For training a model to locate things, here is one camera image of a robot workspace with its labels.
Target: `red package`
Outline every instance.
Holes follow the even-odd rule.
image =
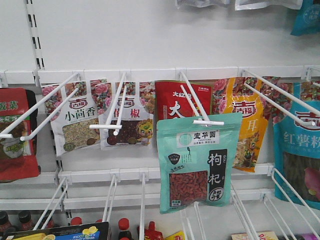
[[[183,81],[161,80],[155,82],[158,120],[195,116],[187,98],[185,97],[184,92],[180,87],[181,85],[183,85],[184,89],[188,93],[188,96],[195,105],[195,108],[200,114],[196,101],[191,95],[186,83]],[[212,104],[212,87],[209,85],[199,84],[191,85],[200,102],[202,103],[205,112],[210,115]]]
[[[26,90],[23,88],[0,89],[0,132],[29,109]],[[33,141],[20,141],[31,133],[27,117],[10,134],[13,138],[0,138],[0,181],[37,177],[38,163]]]
[[[164,240],[162,232],[156,231],[156,225],[154,221],[149,222],[149,229],[144,229],[144,240]]]

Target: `mint green package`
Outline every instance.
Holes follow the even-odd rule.
[[[161,214],[179,211],[195,201],[217,207],[230,202],[242,114],[209,116],[211,121],[224,122],[223,126],[194,124],[198,118],[157,123]]]

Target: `dark bottle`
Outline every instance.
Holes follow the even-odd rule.
[[[121,240],[122,238],[128,238],[129,240],[132,240],[131,232],[129,229],[129,219],[128,218],[121,218],[118,222],[118,226],[120,229],[118,240]]]
[[[46,214],[44,215],[42,221],[41,221],[41,225],[43,226],[44,223],[46,222],[46,220],[48,219],[49,215],[50,215],[51,211],[47,211]],[[52,229],[52,228],[58,228],[60,227],[59,225],[55,224],[54,220],[52,219],[52,217],[50,218],[50,220],[48,221],[48,224],[45,226],[46,229]]]
[[[31,213],[29,210],[23,210],[19,212],[19,221],[21,223],[21,230],[28,231],[32,230],[35,226],[34,222],[31,219]]]
[[[74,218],[71,219],[70,225],[74,226],[74,225],[81,225],[82,224],[82,218],[79,216],[76,216]]]
[[[9,221],[9,216],[6,211],[0,211],[0,236],[4,234],[4,232],[11,228],[12,224]]]

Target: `blue package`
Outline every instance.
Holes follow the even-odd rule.
[[[301,36],[318,32],[320,32],[320,0],[303,0],[291,35]]]
[[[281,83],[280,87],[320,109],[320,87],[313,82]],[[302,126],[282,112],[272,113],[275,167],[310,207],[320,209],[320,116],[278,92],[274,100],[302,121],[315,122],[315,125]],[[291,200],[301,204],[283,180],[278,175],[275,177]],[[287,200],[278,187],[275,196]]]

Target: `plastic food package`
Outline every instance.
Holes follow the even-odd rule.
[[[179,9],[182,5],[189,5],[197,8],[205,8],[211,5],[226,7],[230,0],[176,0],[175,5]]]
[[[42,94],[48,95],[57,86],[58,84],[43,86]],[[97,144],[100,140],[99,131],[89,129],[89,125],[99,122],[89,80],[67,83],[45,102],[46,111],[48,114],[52,113],[76,88],[79,88],[78,92],[50,120],[57,156]]]
[[[235,10],[263,9],[271,5],[282,5],[289,9],[299,10],[303,0],[235,0]]]
[[[320,87],[313,85],[313,82],[280,83],[278,86],[320,109]],[[302,121],[315,122],[315,126],[299,125],[280,111],[274,109],[272,112],[275,167],[309,206],[320,209],[320,116],[279,92],[274,95],[274,101]],[[275,176],[292,201],[301,204],[283,180],[277,174]],[[277,187],[275,196],[286,200]]]
[[[155,82],[157,92],[158,120],[193,117],[194,112],[180,86],[183,86],[191,101],[196,105],[187,84],[183,81],[160,80]],[[209,85],[191,84],[199,98],[204,111],[210,115],[212,104],[212,88]]]
[[[211,121],[224,122],[223,126],[194,124],[198,118],[157,123],[162,214],[179,211],[195,201],[219,207],[230,202],[242,114],[209,116]]]
[[[109,85],[110,93],[116,93],[119,82],[104,83]],[[121,117],[122,128],[118,135],[114,135],[114,129],[101,130],[101,149],[108,150],[116,146],[150,146],[153,137],[153,118],[155,109],[155,83],[153,81],[125,82],[126,96]],[[109,114],[113,114],[112,125],[117,123],[120,105],[123,96],[124,85],[121,93],[116,99],[114,113],[110,113],[113,96],[110,94],[105,98],[105,105],[99,110],[99,123],[106,124]]]
[[[291,34],[301,36],[304,34],[316,34],[318,32],[320,32],[320,1],[303,0]]]
[[[265,76],[270,82],[278,77]],[[262,81],[252,77],[232,77],[200,81],[212,85],[212,114],[242,113],[242,125],[233,167],[254,172],[260,148],[271,113],[271,104],[244,86],[251,87],[271,97],[273,90]]]
[[[35,94],[23,88],[0,89],[0,132],[36,103]],[[11,181],[39,175],[35,156],[35,139],[21,141],[37,127],[37,111],[16,126],[13,138],[0,138],[0,181]]]

